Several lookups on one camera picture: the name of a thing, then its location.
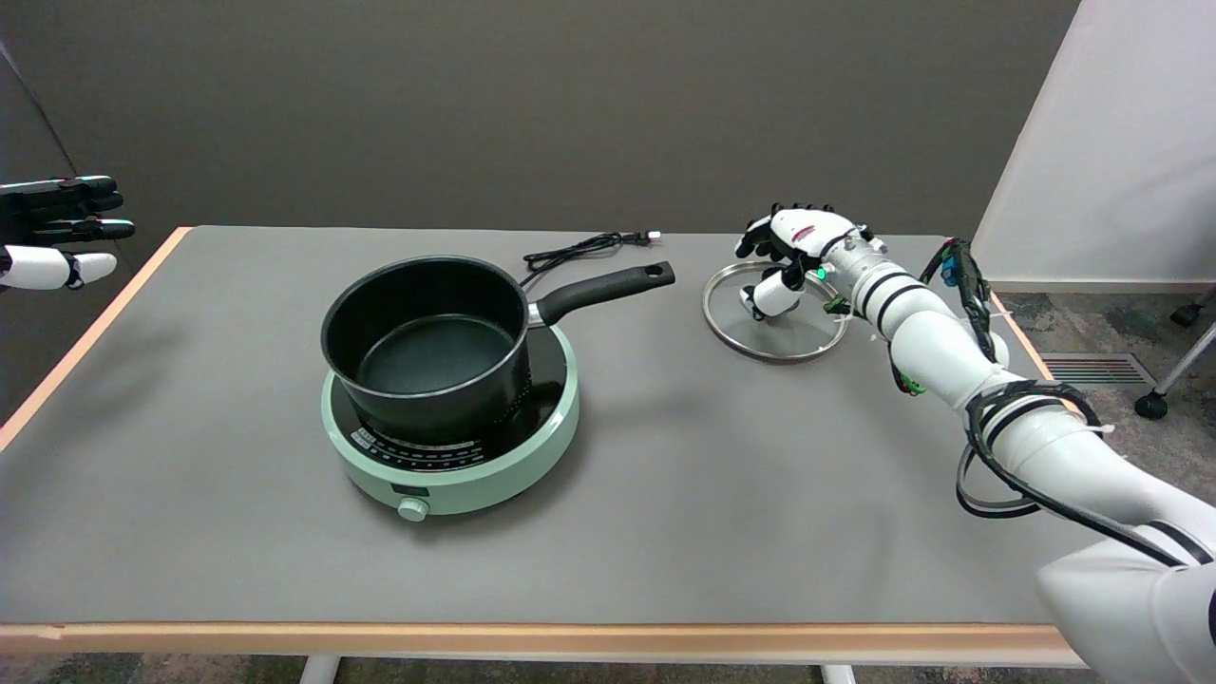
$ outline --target metal ring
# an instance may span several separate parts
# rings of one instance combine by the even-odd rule
[[[844,337],[844,332],[849,327],[848,321],[837,324],[837,333],[835,336],[832,337],[832,340],[827,342],[827,344],[822,344],[820,346],[818,349],[814,349],[804,354],[792,354],[792,355],[770,354],[769,352],[760,352],[758,349],[753,349],[751,347],[748,347],[743,342],[739,342],[738,340],[727,335],[726,331],[717,325],[717,323],[714,320],[714,316],[709,312],[709,296],[714,292],[714,288],[717,287],[720,282],[733,275],[753,270],[762,271],[770,268],[772,268],[772,263],[770,262],[739,262],[737,264],[731,264],[724,268],[722,270],[717,271],[716,274],[714,274],[713,277],[709,279],[709,282],[705,284],[705,291],[702,293],[700,297],[700,313],[705,318],[705,323],[709,325],[709,329],[714,331],[714,335],[716,335],[717,338],[721,340],[722,342],[726,342],[726,344],[730,346],[732,349],[742,352],[749,357],[765,359],[770,361],[786,361],[786,363],[809,361],[814,358],[820,357],[832,347],[835,347],[837,342],[839,342],[840,338]],[[804,287],[814,287],[820,295],[823,296],[824,302],[831,302],[837,297],[835,288],[817,277],[806,277],[805,282],[806,285],[804,285]]]

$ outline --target floor vent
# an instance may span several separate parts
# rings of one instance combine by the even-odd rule
[[[1060,382],[1086,387],[1156,385],[1131,354],[1042,354],[1043,363]]]

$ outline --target blue connector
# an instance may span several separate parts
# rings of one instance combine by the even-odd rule
[[[941,262],[941,280],[945,281],[947,287],[958,286],[958,270],[956,268],[953,254],[946,257]]]

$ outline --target robot finger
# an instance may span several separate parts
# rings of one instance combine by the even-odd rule
[[[771,239],[772,239],[772,229],[770,228],[770,222],[767,217],[753,222],[748,225],[748,229],[739,237],[738,243],[736,243],[734,256],[742,259],[751,254],[753,251],[755,251],[758,252],[758,254],[762,257],[764,254],[759,253],[759,248],[764,245],[767,245]],[[772,246],[769,245],[766,250],[771,251]]]

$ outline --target black saucepan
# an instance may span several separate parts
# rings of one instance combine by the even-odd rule
[[[452,444],[507,417],[528,392],[529,327],[675,280],[662,262],[529,303],[494,264],[420,257],[348,287],[325,315],[321,351],[370,427],[418,444]]]

